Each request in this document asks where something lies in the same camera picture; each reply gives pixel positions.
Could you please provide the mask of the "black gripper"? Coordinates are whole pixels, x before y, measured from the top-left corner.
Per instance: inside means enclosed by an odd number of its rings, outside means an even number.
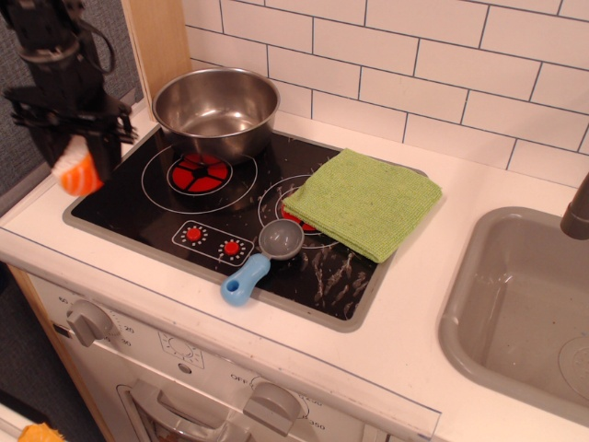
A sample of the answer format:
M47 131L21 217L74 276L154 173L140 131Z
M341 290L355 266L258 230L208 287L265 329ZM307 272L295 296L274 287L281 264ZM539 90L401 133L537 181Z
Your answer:
M3 92L13 105L15 123L29 127L51 169L70 144L70 134L87 134L98 177L109 180L121 163L121 142L136 136L131 108L104 88L104 76L115 63L103 68L94 52L23 52L21 57L34 84Z

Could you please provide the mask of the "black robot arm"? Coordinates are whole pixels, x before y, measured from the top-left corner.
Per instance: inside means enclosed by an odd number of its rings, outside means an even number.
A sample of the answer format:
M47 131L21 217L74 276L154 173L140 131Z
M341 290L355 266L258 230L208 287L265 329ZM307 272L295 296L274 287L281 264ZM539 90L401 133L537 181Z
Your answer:
M101 31L82 18L80 1L4 1L1 14L17 36L17 52L34 80L3 93L12 119L29 129L50 166L74 136L86 141L100 180L121 163L121 145L133 143L132 109L105 90L116 66L100 62L96 38Z

